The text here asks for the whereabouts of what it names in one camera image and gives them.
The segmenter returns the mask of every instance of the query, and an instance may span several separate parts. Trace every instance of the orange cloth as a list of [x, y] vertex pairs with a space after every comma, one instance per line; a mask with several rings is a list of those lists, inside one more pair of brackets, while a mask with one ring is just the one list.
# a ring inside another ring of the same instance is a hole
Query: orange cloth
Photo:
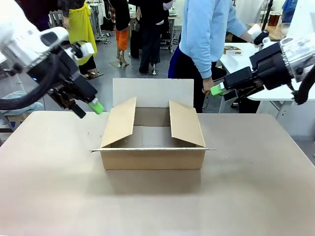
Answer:
[[127, 50], [128, 47], [128, 32], [129, 29], [124, 29], [123, 31], [118, 31], [115, 28], [116, 33], [116, 43], [120, 50]]

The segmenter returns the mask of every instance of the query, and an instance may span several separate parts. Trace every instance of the yellow skirt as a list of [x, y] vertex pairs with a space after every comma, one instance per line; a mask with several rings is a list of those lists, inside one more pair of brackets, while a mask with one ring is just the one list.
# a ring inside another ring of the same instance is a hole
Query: yellow skirt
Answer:
[[[90, 22], [91, 12], [87, 3], [85, 2], [83, 7], [79, 9], [70, 9], [69, 10], [69, 41], [74, 43], [79, 40], [85, 40], [92, 43], [94, 48], [94, 56], [97, 53], [97, 47], [94, 39], [94, 34]], [[91, 56], [77, 60], [78, 65], [85, 64]]]

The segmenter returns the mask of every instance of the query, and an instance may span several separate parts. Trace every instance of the floor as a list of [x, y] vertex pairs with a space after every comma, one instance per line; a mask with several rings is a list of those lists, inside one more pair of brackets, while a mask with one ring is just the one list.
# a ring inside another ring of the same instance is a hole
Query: floor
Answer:
[[[132, 59], [126, 57], [126, 60], [130, 62], [130, 66], [117, 69], [112, 66], [109, 62], [117, 61], [116, 59], [116, 43], [115, 38], [112, 36], [109, 39], [112, 43], [104, 45], [97, 43], [98, 53], [95, 57], [95, 62], [98, 71], [104, 73], [103, 76], [91, 80], [91, 84], [98, 90], [98, 99], [101, 104], [105, 107], [105, 111], [110, 111], [112, 108], [112, 79], [113, 78], [167, 78], [167, 72], [169, 67], [169, 61], [171, 54], [168, 50], [160, 51], [160, 63], [157, 65], [158, 76], [142, 75], [138, 72], [140, 61], [138, 59]], [[32, 90], [36, 83], [31, 80], [28, 75], [21, 75], [20, 79], [23, 84], [23, 88], [26, 92]], [[0, 78], [0, 97], [7, 95], [16, 90], [22, 90], [21, 85], [16, 84], [12, 78]], [[44, 105], [44, 109], [47, 111], [60, 111], [62, 110], [49, 96], [44, 96], [43, 99], [39, 100]], [[206, 113], [218, 113], [221, 103], [221, 97], [209, 96], [205, 100], [204, 112]], [[85, 111], [92, 111], [91, 108], [83, 103], [78, 104]], [[230, 109], [229, 113], [236, 113], [237, 110]], [[315, 144], [313, 142], [298, 142], [297, 144], [303, 150], [303, 152], [309, 157], [309, 159], [315, 164]]]

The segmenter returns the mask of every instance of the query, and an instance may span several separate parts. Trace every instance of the open cardboard box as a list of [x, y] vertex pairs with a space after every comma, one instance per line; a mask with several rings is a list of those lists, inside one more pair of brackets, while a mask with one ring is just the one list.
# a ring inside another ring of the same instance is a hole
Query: open cardboard box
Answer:
[[192, 98], [193, 80], [114, 79], [116, 106], [101, 148], [93, 150], [100, 151], [104, 168], [200, 169], [209, 149]]

